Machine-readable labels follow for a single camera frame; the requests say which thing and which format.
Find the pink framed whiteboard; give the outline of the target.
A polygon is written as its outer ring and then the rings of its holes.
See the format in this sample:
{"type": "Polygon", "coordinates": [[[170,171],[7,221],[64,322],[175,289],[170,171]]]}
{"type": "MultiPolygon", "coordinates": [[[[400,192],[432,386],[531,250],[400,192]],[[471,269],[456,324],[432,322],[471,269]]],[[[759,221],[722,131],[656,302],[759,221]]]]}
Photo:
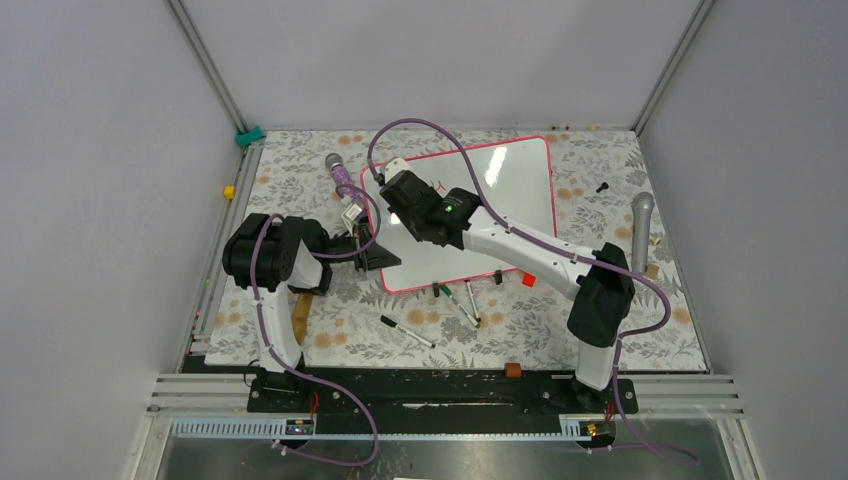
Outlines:
{"type": "MultiPolygon", "coordinates": [[[[468,155],[486,198],[504,218],[515,218],[537,231],[557,234],[556,207],[549,144],[531,136],[473,146],[468,155]]],[[[448,150],[409,157],[411,169],[440,194],[454,187],[474,189],[461,154],[448,150]]],[[[492,275],[512,266],[486,255],[416,241],[379,195],[368,168],[358,174],[359,184],[377,201],[381,227],[376,243],[401,260],[380,270],[386,291],[397,294],[426,289],[433,283],[462,282],[492,275]]]]}

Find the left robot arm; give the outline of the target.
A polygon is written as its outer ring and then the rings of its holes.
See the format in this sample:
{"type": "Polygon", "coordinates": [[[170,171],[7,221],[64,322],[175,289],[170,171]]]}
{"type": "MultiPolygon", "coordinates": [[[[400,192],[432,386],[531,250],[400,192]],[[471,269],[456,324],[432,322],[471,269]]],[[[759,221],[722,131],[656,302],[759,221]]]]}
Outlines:
{"type": "Polygon", "coordinates": [[[260,368],[283,374],[298,367],[303,353],[289,296],[326,295],[332,266],[345,262],[363,272],[402,264],[363,222],[351,233],[332,236],[314,219],[252,213],[236,228],[224,246],[222,266],[254,309],[260,368]]]}

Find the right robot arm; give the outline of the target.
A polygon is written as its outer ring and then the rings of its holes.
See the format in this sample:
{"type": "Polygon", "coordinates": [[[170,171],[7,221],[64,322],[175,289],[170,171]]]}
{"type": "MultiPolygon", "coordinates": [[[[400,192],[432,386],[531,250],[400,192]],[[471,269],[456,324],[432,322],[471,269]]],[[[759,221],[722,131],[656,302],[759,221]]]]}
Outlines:
{"type": "Polygon", "coordinates": [[[394,174],[380,195],[419,242],[451,246],[500,260],[544,281],[572,301],[568,330],[578,339],[575,402],[597,412],[613,398],[615,344],[635,295],[623,250],[567,250],[563,241],[509,223],[478,193],[440,194],[410,170],[394,174]]]}

